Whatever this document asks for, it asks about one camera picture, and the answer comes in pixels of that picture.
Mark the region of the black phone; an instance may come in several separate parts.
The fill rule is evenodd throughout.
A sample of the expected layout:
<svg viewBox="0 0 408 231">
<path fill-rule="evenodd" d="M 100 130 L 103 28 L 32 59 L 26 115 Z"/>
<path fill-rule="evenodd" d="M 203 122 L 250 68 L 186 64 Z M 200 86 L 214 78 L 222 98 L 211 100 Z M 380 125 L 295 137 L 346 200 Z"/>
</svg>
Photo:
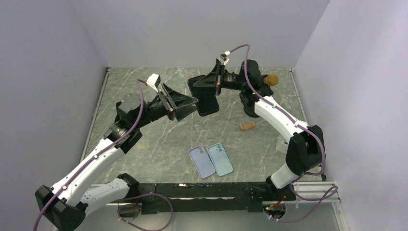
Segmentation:
<svg viewBox="0 0 408 231">
<path fill-rule="evenodd" d="M 198 114 L 200 116 L 208 116 L 219 111 L 219 104 L 214 90 L 206 90 L 193 86 L 195 82 L 203 77 L 204 75 L 190 78 L 187 80 L 187 84 L 191 95 L 198 99 L 198 102 L 196 103 Z"/>
</svg>

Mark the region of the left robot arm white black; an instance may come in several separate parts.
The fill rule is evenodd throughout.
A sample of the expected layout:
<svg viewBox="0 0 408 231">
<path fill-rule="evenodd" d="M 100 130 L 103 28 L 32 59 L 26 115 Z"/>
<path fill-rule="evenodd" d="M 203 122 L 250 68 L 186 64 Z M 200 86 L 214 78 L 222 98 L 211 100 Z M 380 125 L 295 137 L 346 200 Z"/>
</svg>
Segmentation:
<svg viewBox="0 0 408 231">
<path fill-rule="evenodd" d="M 196 110 L 198 99 L 163 84 L 154 99 L 146 102 L 142 92 L 129 94 L 116 104 L 116 118 L 93 151 L 66 177 L 35 193 L 40 214 L 58 230 L 73 231 L 87 215 L 115 200 L 134 201 L 139 182 L 129 174 L 92 189 L 91 185 L 141 139 L 140 129 L 162 117 L 181 121 Z"/>
</svg>

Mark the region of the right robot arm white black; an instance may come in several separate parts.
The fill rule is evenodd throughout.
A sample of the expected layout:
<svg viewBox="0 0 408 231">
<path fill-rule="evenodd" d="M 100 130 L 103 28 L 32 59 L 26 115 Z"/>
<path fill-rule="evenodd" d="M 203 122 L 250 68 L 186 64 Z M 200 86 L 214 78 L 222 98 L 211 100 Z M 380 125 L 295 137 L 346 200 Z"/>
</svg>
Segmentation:
<svg viewBox="0 0 408 231">
<path fill-rule="evenodd" d="M 296 119 L 272 97 L 271 86 L 278 81 L 276 76 L 261 74 L 255 60 L 244 61 L 239 73 L 229 72 L 224 62 L 216 61 L 208 74 L 187 81 L 192 96 L 198 99 L 196 106 L 200 116 L 219 110 L 217 96 L 222 89 L 238 90 L 244 112 L 250 117 L 266 120 L 288 142 L 285 163 L 266 180 L 265 192 L 271 200 L 279 199 L 287 185 L 322 165 L 325 156 L 321 128 Z"/>
</svg>

